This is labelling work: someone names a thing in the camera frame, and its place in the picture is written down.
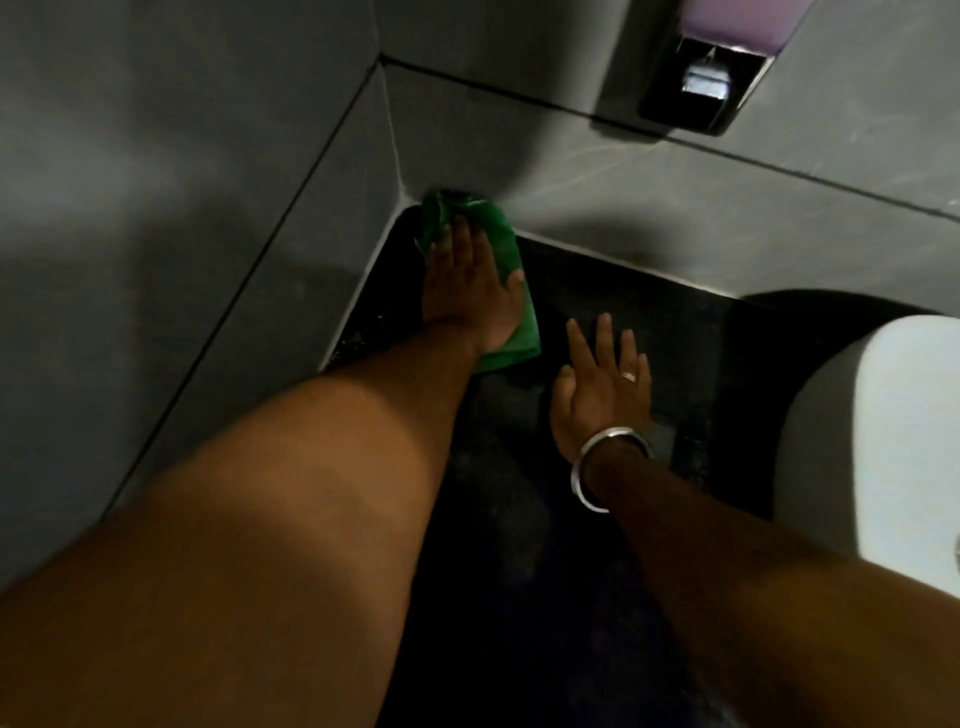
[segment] hand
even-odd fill
[[[482,228],[457,217],[427,260],[423,284],[423,322],[464,327],[479,354],[507,343],[523,317],[526,297],[523,271],[513,271],[502,285],[493,250]]]
[[[596,359],[576,321],[566,322],[570,361],[553,385],[550,428],[563,457],[571,463],[593,435],[608,427],[631,427],[641,435],[653,427],[650,390],[653,379],[647,355],[636,353],[630,330],[620,337],[620,366],[613,356],[613,318],[597,320]],[[636,383],[624,375],[632,375]]]

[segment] silver bracelet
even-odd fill
[[[643,437],[643,435],[629,427],[610,427],[601,432],[597,432],[587,440],[584,446],[580,448],[580,454],[577,455],[577,459],[573,461],[573,468],[570,470],[570,487],[573,489],[573,493],[577,498],[580,499],[580,502],[594,513],[610,513],[610,511],[607,508],[593,505],[593,503],[584,496],[581,471],[584,468],[584,461],[587,459],[587,456],[593,452],[594,448],[611,437],[629,437],[640,447],[648,460],[653,459],[653,448],[650,447],[650,443],[647,442],[647,439]]]

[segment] toilet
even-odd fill
[[[780,435],[774,520],[960,597],[960,320],[899,319],[810,378]]]

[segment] bangle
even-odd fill
[[[584,446],[580,448],[580,454],[577,455],[577,459],[573,461],[573,468],[570,470],[570,488],[573,489],[574,495],[580,499],[587,508],[589,508],[594,513],[610,513],[610,510],[607,508],[601,508],[598,505],[593,505],[587,498],[584,496],[584,486],[583,486],[583,469],[584,461],[587,459],[587,456],[593,452],[600,443],[604,442],[611,437],[627,437],[630,438],[640,450],[642,450],[644,456],[650,460],[653,459],[653,448],[650,447],[650,443],[647,442],[647,439],[643,437],[639,432],[630,429],[629,427],[609,427],[605,430],[597,432],[593,437],[587,440],[584,443]]]

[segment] microfiber cloth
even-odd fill
[[[522,270],[523,261],[520,260],[520,248],[516,246],[514,229],[503,210],[492,202],[463,192],[434,192],[423,199],[420,209],[423,215],[423,235],[418,245],[424,255],[429,252],[432,243],[440,242],[444,236],[444,228],[453,225],[457,215],[463,215],[487,232],[493,248],[496,272],[501,281],[506,280],[513,271]],[[476,374],[503,369],[540,355],[537,314],[534,313],[530,290],[526,286],[524,288],[527,301],[520,326],[506,344],[480,359]]]

